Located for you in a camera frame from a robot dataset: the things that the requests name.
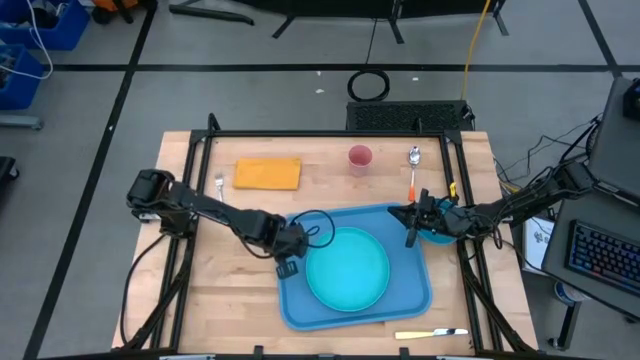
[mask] pink cup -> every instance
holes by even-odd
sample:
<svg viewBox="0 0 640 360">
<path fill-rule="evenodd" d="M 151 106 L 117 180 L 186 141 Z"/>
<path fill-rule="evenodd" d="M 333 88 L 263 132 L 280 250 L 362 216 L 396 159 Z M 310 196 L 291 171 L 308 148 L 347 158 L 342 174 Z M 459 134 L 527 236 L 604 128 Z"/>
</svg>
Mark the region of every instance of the pink cup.
<svg viewBox="0 0 640 360">
<path fill-rule="evenodd" d="M 371 149 L 364 145 L 356 145 L 349 150 L 349 170 L 353 176 L 367 174 L 369 165 L 373 160 Z"/>
</svg>

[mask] metal spoon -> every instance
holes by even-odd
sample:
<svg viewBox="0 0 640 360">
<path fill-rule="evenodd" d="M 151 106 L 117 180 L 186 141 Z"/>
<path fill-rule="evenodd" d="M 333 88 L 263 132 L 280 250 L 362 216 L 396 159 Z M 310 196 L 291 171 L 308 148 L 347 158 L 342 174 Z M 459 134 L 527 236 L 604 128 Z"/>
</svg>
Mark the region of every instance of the metal spoon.
<svg viewBox="0 0 640 360">
<path fill-rule="evenodd" d="M 420 163 L 420 148 L 414 146 L 409 150 L 409 164 L 411 165 L 411 186 L 409 187 L 409 201 L 416 201 L 416 166 Z"/>
</svg>

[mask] fork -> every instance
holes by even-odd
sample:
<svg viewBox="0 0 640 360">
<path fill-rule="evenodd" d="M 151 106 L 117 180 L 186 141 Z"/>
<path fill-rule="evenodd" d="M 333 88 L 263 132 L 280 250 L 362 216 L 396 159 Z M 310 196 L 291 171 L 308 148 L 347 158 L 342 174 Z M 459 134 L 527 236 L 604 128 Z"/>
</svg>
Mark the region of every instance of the fork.
<svg viewBox="0 0 640 360">
<path fill-rule="evenodd" d="M 216 174 L 216 189 L 218 189 L 218 200 L 224 202 L 224 197 L 222 196 L 222 187 L 224 186 L 224 175 L 222 173 Z"/>
</svg>

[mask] butter knife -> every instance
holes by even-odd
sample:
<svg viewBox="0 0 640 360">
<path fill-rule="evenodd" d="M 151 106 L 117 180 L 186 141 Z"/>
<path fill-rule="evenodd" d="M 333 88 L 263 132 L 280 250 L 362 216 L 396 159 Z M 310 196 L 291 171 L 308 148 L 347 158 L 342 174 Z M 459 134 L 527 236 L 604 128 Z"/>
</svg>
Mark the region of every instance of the butter knife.
<svg viewBox="0 0 640 360">
<path fill-rule="evenodd" d="M 465 329 L 435 329 L 433 331 L 396 331 L 396 340 L 420 339 L 431 336 L 467 335 Z"/>
</svg>

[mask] wooden table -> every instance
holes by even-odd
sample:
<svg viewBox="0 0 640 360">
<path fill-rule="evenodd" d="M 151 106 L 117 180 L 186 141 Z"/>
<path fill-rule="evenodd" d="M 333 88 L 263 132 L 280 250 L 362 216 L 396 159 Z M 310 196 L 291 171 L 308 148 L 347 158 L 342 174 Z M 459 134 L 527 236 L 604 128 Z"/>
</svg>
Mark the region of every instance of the wooden table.
<svg viewBox="0 0 640 360">
<path fill-rule="evenodd" d="M 157 168 L 171 171 L 179 180 L 184 169 L 188 139 L 188 132 L 165 133 Z M 463 141 L 476 203 L 498 199 L 500 189 L 487 134 L 463 133 Z M 374 154 L 370 173 L 363 178 L 354 178 L 348 172 L 346 154 L 351 146 L 358 143 L 369 146 Z M 413 145 L 420 146 L 423 155 L 416 169 L 416 188 L 427 188 L 436 196 L 446 195 L 437 139 L 313 137 L 216 138 L 205 193 L 215 196 L 214 175 L 222 172 L 226 184 L 225 201 L 238 208 L 260 208 L 286 215 L 312 208 L 332 209 L 393 201 L 405 203 L 411 175 L 407 152 Z M 452 145 L 449 152 L 454 176 L 459 180 Z M 236 190 L 231 186 L 238 159 L 291 156 L 300 157 L 303 164 L 297 191 Z M 192 179 L 191 186 L 195 188 L 197 174 Z M 158 226 L 157 223 L 141 226 L 135 256 L 158 237 Z M 506 241 L 511 241 L 507 227 L 502 229 L 502 233 Z M 168 243 L 166 240 L 149 253 L 133 275 L 125 321 L 129 337 L 146 320 L 158 301 Z M 524 341 L 537 347 L 514 251 L 507 246 L 497 250 L 493 241 L 485 241 L 484 248 L 498 308 Z M 255 345 L 263 345 L 266 354 L 391 355 L 398 354 L 399 347 L 408 347 L 414 355 L 472 354 L 470 336 L 405 341 L 393 338 L 395 331 L 402 330 L 469 329 L 455 246 L 423 243 L 422 249 L 433 288 L 433 301 L 425 314 L 398 321 L 297 332 L 287 328 L 280 316 L 275 263 L 253 258 L 229 229 L 202 220 L 179 351 L 247 354 L 253 352 Z M 484 347 L 490 349 L 486 312 L 479 302 L 478 312 Z M 170 308 L 162 339 L 165 346 L 169 343 L 173 316 L 173 308 Z M 121 345 L 117 332 L 113 345 Z"/>
</svg>

